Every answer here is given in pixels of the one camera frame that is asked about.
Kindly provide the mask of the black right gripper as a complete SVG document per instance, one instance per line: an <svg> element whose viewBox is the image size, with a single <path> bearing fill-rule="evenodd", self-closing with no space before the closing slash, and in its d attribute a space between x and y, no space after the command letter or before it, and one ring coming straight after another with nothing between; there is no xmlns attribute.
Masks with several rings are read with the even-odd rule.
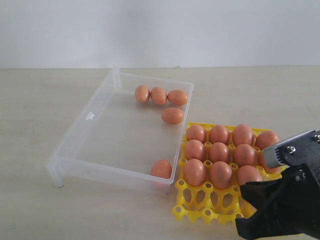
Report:
<svg viewBox="0 0 320 240"><path fill-rule="evenodd" d="M287 168L279 179L248 181L240 192L255 209L250 218L235 219L242 238L320 236L320 185L308 165Z"/></svg>

